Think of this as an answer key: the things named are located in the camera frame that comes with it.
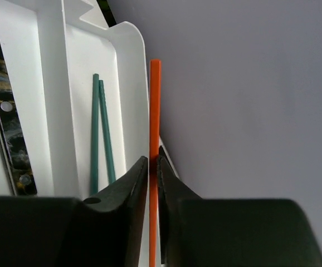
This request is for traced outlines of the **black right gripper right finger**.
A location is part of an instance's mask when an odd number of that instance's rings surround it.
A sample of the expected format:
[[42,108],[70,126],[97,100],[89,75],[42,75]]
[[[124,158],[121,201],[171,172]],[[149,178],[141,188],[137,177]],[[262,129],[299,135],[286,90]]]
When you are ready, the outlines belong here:
[[303,209],[290,199],[204,199],[157,159],[160,257],[166,266],[322,266]]

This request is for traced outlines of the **orange chopstick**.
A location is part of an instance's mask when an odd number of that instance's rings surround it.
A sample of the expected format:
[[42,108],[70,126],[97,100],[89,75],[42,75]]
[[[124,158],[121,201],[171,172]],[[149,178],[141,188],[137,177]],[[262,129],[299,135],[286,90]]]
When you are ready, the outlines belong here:
[[159,155],[160,93],[162,62],[150,61],[149,90],[149,266],[156,266],[157,249],[157,158]]

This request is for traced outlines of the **green chopstick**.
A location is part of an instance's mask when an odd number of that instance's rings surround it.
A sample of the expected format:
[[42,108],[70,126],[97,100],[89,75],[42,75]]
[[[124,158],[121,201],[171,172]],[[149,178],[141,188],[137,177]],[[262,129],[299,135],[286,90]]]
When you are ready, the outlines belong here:
[[116,181],[116,175],[115,175],[113,150],[111,145],[108,111],[106,106],[103,80],[99,80],[99,101],[100,101],[100,111],[101,111],[101,124],[102,124],[102,130],[103,130],[105,161],[106,161],[106,169],[108,173],[108,183],[112,184],[113,182]]
[[99,75],[93,74],[92,81],[92,114],[91,114],[91,165],[90,165],[90,194],[98,191],[99,165]]

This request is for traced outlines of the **fork with dark handle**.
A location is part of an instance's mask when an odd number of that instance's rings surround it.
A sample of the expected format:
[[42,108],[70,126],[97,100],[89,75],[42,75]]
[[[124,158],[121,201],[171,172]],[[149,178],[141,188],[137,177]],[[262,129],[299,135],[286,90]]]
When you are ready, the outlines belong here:
[[0,43],[0,151],[12,193],[36,196],[37,187]]

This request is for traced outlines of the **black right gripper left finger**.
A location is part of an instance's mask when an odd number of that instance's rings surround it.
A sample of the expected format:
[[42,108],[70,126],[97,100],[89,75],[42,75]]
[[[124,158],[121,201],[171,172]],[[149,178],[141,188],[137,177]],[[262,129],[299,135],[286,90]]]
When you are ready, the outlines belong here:
[[0,266],[138,266],[148,159],[85,200],[0,196]]

